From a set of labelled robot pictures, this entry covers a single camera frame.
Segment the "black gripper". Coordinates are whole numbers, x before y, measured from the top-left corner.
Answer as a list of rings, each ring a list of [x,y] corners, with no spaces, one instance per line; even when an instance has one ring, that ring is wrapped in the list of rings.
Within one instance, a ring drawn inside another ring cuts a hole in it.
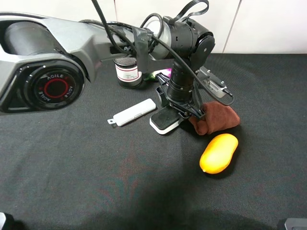
[[[176,109],[183,119],[205,117],[198,84],[178,61],[173,62],[170,78],[162,72],[157,73],[155,78],[159,82],[157,92],[162,107]]]

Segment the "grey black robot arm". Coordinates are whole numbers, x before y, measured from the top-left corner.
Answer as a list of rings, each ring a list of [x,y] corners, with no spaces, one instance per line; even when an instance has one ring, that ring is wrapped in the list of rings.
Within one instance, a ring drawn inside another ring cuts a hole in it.
[[[0,113],[53,111],[74,103],[85,81],[104,61],[134,57],[146,72],[154,61],[174,59],[169,83],[161,83],[163,106],[186,119],[204,117],[195,74],[214,47],[213,34],[188,17],[168,17],[138,28],[103,25],[19,12],[0,14]]]

